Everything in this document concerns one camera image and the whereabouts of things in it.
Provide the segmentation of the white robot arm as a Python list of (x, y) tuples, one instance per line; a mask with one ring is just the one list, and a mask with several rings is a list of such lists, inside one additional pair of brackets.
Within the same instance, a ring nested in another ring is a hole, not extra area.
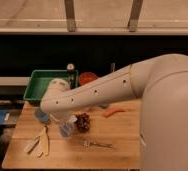
[(166, 54), (130, 64), (73, 90), (51, 83), (40, 106), (68, 110), (140, 99), (140, 171), (188, 171), (188, 56)]

